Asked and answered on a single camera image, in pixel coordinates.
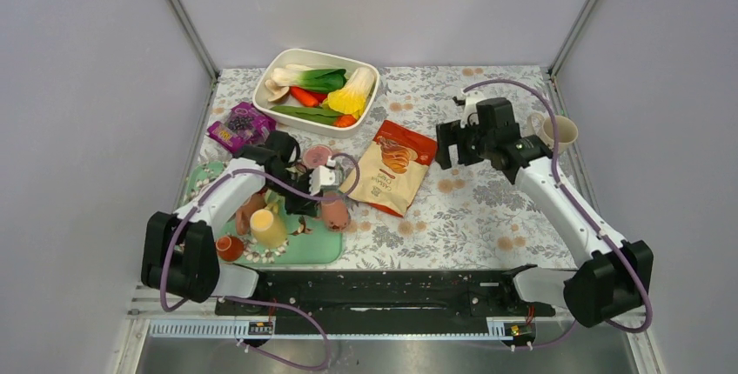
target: white plastic tray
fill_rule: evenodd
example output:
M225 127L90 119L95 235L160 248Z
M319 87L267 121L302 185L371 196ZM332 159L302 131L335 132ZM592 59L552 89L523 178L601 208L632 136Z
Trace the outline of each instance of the white plastic tray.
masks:
M347 128L336 128L327 124L317 124L315 122L310 122L298 117L292 117L269 110L272 106L274 106L274 103L267 102L267 99L271 95L271 92L264 86L264 81L272 76L272 71L274 71L275 68L284 68L289 63L299 63L313 68L345 68L346 75L348 77L358 67L366 67L371 70L374 74L374 89L372 90L372 94L369 96L369 100L366 102L366 109L364 110L365 114L362 115L359 118L358 122L352 126L349 126ZM379 71L377 71L377 69L373 65L362 63L360 61L355 61L349 58L324 54L322 52L317 52L314 50L292 49L286 50L277 55L277 57L274 58L274 61L269 64L269 67L266 68L264 75L258 81L256 90L254 90L253 105L259 111L261 111L268 117L272 117L280 124L286 124L297 129L307 130L310 132L318 133L320 135L325 135L327 137L345 138L353 136L357 132L357 130L359 130L359 126L361 126L361 124L366 119L366 112L368 112L372 108L374 98L376 98L377 96L378 88ZM290 97L290 99L286 103L284 103L284 105L300 106L301 104L293 97Z

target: floral tablecloth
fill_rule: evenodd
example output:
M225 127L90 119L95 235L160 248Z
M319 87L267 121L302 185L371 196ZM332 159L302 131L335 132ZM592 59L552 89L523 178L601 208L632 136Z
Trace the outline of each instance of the floral tablecloth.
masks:
M218 81L208 125L224 120L228 110L251 101L264 69L223 70ZM478 81L504 77L528 84L541 92L547 88L537 66L508 67L391 67L380 68L381 84L369 117L359 133L349 139L331 139L286 126L305 149L326 144L336 151L360 157L379 128L389 119L408 129L433 137L435 125L460 118L461 108L452 97ZM543 105L524 90L495 84L481 89L513 103L523 133L524 125ZM203 135L198 163L224 161L231 155ZM568 155L561 168L570 176ZM351 204L352 224L344 233L345 249L327 269L505 269L523 264L549 268L574 267L561 238L536 209L489 162L442 170L432 164L418 196L405 218Z

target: black rail base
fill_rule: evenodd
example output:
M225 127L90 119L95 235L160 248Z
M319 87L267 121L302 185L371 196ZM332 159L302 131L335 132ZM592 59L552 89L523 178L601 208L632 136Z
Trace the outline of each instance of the black rail base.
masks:
M259 271L253 298L292 303L309 312L326 333L344 335L488 334L487 317L525 318L530 304L509 289L511 271ZM535 303L535 315L554 308ZM269 308L226 300L219 316L267 316ZM290 311L272 309L275 334L315 334Z

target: purple grape package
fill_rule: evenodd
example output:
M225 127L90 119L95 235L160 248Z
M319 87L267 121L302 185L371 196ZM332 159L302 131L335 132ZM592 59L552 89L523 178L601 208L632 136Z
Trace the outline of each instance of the purple grape package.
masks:
M277 122L262 115L253 104L241 102L231 109L225 123L216 121L208 127L208 136L231 154L246 144L262 144L277 128Z

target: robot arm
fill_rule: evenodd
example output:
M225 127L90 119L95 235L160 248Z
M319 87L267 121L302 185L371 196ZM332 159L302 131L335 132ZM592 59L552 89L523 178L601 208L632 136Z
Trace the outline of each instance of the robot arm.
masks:
M264 187L285 196L287 214L316 216L318 203L290 192L264 175L277 178L299 192L318 195L336 187L342 172L329 160L311 173L292 173L299 157L299 145L288 134L274 131L263 145L246 145L228 164L218 179L205 186L188 204L168 214L155 213L146 227L141 281L158 289L164 257L176 228L186 220L166 278L168 293L202 303L210 296L250 297L256 287L255 271L218 262L213 234L219 233L236 210Z
M506 287L515 297L513 301L568 308L586 327L641 306L641 295L622 262L559 189L552 174L551 150L536 136L520 135L510 102L505 98L485 99L480 93L455 101L465 105L464 118L436 126L436 160L441 168L451 166L452 145L457 145L459 164L490 160L541 209L572 252L578 268L549 270L528 265L508 271ZM560 176L560 183L572 187L565 176ZM579 193L571 191L585 212L620 246L647 290L654 259L651 250L643 241L629 243Z

